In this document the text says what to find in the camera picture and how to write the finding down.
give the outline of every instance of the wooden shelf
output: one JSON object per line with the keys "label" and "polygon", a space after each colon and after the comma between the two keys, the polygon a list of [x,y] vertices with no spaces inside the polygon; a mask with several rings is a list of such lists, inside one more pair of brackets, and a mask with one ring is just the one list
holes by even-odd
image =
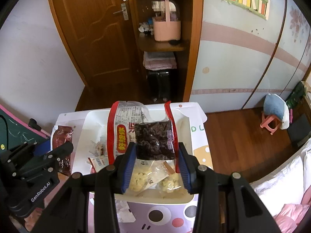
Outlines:
{"label": "wooden shelf", "polygon": [[144,33],[139,34],[138,46],[142,51],[183,51],[185,44],[183,42],[176,46],[169,42],[155,41],[154,36],[146,36]]}

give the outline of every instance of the black suitcase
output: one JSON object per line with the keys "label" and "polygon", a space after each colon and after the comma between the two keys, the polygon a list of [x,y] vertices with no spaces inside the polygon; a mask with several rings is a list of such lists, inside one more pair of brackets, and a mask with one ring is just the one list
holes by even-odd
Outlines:
{"label": "black suitcase", "polygon": [[154,102],[157,99],[163,99],[164,102],[172,100],[175,95],[177,69],[147,70],[147,80]]}

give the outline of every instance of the wooden floor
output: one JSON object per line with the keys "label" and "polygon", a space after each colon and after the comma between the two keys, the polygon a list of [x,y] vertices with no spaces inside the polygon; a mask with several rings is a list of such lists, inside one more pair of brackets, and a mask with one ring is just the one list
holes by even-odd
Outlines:
{"label": "wooden floor", "polygon": [[205,130],[214,170],[238,171],[248,182],[267,175],[295,153],[286,130],[260,128],[262,108],[207,114]]}
{"label": "wooden floor", "polygon": [[137,101],[143,104],[152,104],[147,97],[148,91],[144,87],[133,85],[114,85],[106,88],[93,89],[90,92],[84,88],[76,107],[76,111],[110,108],[116,101]]}

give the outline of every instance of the white pillow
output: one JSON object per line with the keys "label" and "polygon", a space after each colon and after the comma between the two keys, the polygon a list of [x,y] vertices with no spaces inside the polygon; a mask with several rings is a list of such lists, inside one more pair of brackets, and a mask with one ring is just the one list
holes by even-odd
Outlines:
{"label": "white pillow", "polygon": [[304,167],[301,157],[294,158],[271,180],[254,190],[272,216],[281,212],[284,204],[300,204],[304,195]]}
{"label": "white pillow", "polygon": [[311,152],[307,152],[304,157],[304,191],[311,185]]}

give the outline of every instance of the wooden door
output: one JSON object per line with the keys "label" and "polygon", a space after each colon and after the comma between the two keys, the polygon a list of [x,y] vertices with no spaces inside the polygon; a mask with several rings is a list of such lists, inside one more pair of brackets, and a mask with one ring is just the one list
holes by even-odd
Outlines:
{"label": "wooden door", "polygon": [[[69,55],[88,86],[108,87],[137,81],[139,61],[128,1],[49,2]],[[126,4],[128,20],[124,20],[122,12],[114,13],[121,10],[122,3]]]}

